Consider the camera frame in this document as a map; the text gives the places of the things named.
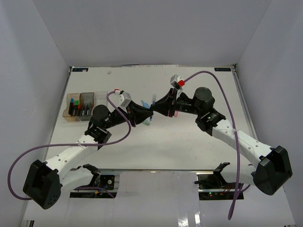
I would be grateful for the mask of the green transparent highlighter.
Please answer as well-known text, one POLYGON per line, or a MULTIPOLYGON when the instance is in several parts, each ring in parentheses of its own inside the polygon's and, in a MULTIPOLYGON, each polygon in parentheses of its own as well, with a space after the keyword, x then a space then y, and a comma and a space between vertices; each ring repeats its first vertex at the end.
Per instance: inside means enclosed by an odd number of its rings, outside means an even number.
POLYGON ((145 120, 145 121, 143 121, 143 124, 144 124, 144 125, 147 125, 147 126, 149 126, 149 125, 150 125, 150 121, 148 121, 148 120, 145 120))

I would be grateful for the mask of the orange cap black highlighter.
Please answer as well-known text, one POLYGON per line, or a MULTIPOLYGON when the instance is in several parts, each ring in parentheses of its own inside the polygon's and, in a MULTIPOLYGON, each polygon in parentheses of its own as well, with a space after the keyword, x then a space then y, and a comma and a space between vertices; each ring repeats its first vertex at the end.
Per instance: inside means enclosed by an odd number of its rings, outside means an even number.
POLYGON ((77 112, 76 112, 77 116, 81 116, 82 115, 82 109, 83 109, 83 104, 79 103, 78 104, 78 109, 77 109, 77 112))

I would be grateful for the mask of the green cap black highlighter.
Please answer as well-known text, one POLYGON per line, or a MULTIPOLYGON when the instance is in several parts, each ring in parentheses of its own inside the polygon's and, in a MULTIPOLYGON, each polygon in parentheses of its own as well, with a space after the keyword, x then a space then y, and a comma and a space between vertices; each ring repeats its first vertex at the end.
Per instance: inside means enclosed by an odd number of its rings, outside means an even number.
POLYGON ((75 100, 73 103, 73 106, 72 106, 72 112, 71 112, 72 116, 76 116, 77 111, 78 111, 78 106, 79 106, 79 101, 75 100))

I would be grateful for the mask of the blue cap black highlighter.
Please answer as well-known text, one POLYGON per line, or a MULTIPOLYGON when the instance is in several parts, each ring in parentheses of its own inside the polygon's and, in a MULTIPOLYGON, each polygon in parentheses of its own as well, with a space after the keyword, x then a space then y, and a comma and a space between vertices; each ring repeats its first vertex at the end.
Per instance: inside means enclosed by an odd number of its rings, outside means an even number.
POLYGON ((73 106, 74 106, 74 99, 71 98, 71 99, 70 99, 70 103, 69 103, 69 109, 68 109, 68 114, 69 114, 70 116, 72 116, 73 106))

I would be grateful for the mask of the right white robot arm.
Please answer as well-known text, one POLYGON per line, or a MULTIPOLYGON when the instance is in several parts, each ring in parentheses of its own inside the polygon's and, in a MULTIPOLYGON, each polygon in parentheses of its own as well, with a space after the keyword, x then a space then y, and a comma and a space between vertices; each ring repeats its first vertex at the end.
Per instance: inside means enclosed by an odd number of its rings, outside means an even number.
POLYGON ((214 109, 215 98, 206 87, 199 87, 193 98, 185 93, 177 95, 172 88, 151 109, 164 116, 172 117, 176 111, 195 114, 198 128, 219 139, 233 149, 239 149, 254 167, 248 184, 255 185, 267 195, 273 195, 292 177, 293 172, 287 150, 282 146, 273 148, 263 144, 242 131, 236 131, 224 115, 214 109))

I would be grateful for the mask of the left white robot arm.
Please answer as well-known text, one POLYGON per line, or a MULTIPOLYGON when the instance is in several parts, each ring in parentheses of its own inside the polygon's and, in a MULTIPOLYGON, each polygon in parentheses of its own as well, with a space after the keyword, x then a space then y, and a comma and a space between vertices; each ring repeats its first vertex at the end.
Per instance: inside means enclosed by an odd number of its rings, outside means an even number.
POLYGON ((109 128, 127 123, 130 128, 153 115, 152 110, 130 102, 123 111, 109 111, 105 105, 97 105, 90 118, 88 129, 75 145, 70 145, 57 156, 41 162, 36 160, 29 168, 23 192, 41 208, 51 208, 66 187, 65 176, 85 157, 95 153, 111 137, 109 128))

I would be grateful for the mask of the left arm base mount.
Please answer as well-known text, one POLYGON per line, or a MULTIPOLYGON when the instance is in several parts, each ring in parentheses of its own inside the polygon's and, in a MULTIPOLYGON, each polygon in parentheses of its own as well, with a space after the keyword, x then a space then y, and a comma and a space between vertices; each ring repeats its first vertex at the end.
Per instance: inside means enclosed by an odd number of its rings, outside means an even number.
POLYGON ((90 164, 79 166, 78 169, 88 170, 92 174, 92 179, 89 184, 79 186, 80 190, 71 192, 70 198, 114 199, 116 197, 118 185, 115 183, 115 175, 102 174, 90 164))

